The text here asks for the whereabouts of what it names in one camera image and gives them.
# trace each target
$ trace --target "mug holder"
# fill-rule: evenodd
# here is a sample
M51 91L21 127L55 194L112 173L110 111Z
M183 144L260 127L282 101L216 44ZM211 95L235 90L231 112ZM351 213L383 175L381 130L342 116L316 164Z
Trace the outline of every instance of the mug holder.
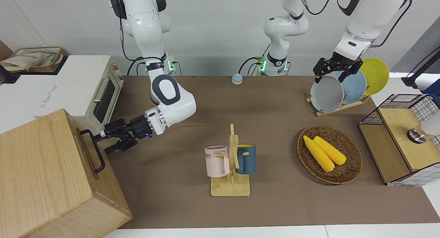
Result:
M249 175L242 175L235 172L239 169L237 150L239 147L239 136L234 134L234 124L230 125L231 135L229 135L229 168L230 173L224 177L211 178L211 195L220 196L249 196L250 182Z

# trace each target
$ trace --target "table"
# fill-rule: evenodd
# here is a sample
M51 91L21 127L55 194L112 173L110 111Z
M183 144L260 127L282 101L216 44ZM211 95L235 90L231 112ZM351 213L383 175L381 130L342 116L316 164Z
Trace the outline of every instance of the table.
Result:
M109 160L133 220L122 228L256 227L439 222L422 188L383 185L357 124L372 101L324 117L305 102L313 77L176 77L198 110L160 136L144 138ZM113 120L153 107L148 77L126 77ZM257 145L250 197L212 197L203 148L227 144L233 123L241 143ZM339 128L357 144L363 172L352 183L327 186L296 155L300 132L314 124Z

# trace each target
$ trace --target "oven window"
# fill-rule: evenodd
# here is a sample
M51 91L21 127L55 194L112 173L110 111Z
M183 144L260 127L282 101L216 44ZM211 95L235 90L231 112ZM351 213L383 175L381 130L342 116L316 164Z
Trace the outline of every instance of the oven window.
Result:
M110 80L106 90L104 91L104 96L102 97L102 101L98 102L93 110L93 115L98 119L98 121L102 124L104 122L104 117L106 116L107 110L110 106L111 98L113 97L115 90L115 86L113 82Z

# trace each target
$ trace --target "corn cob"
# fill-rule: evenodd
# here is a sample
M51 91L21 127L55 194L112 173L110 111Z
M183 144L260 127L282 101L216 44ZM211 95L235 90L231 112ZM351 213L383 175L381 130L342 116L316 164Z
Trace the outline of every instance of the corn cob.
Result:
M308 136L304 135L303 138L307 149L311 152L321 168L324 169L325 172L332 171L334 169L334 164L325 152Z
M347 158L339 150L329 144L327 141L319 136L316 136L313 141L328 155L328 157L337 165L345 163Z

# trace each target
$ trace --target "dark teal mug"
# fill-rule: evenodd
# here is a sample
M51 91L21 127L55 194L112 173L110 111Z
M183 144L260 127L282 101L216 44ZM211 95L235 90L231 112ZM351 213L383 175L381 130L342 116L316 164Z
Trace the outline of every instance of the dark teal mug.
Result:
M237 149L239 169L235 169L238 174L251 175L256 172L256 146L255 144L239 144Z

